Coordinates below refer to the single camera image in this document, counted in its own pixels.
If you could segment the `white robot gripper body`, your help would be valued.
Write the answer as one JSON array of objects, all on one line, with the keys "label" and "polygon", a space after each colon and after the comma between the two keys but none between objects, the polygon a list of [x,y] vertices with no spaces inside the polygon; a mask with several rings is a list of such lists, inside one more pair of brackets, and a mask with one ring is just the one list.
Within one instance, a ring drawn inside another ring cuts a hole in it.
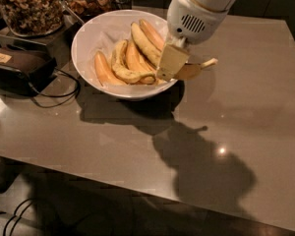
[{"label": "white robot gripper body", "polygon": [[166,41],[182,47],[208,40],[227,11],[214,11],[197,0],[172,0],[167,11],[168,33]]}]

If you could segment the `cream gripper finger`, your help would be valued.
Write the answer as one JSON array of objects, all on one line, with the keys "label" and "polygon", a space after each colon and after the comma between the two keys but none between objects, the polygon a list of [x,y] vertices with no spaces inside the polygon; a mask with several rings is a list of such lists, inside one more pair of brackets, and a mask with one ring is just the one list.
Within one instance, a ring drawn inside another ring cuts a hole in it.
[{"label": "cream gripper finger", "polygon": [[166,43],[161,52],[156,76],[169,82],[188,61],[190,54],[183,48]]},{"label": "cream gripper finger", "polygon": [[201,70],[202,68],[200,64],[185,64],[174,78],[180,81],[190,80],[196,77]]}]

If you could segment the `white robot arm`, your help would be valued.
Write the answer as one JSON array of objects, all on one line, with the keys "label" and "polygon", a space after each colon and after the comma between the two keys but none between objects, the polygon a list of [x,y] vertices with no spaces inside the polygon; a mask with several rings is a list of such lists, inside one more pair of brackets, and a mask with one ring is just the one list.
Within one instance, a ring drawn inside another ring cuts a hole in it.
[{"label": "white robot arm", "polygon": [[236,0],[172,0],[167,12],[168,32],[156,76],[165,81],[190,80],[217,63],[211,58],[192,64],[190,45],[208,40]]}]

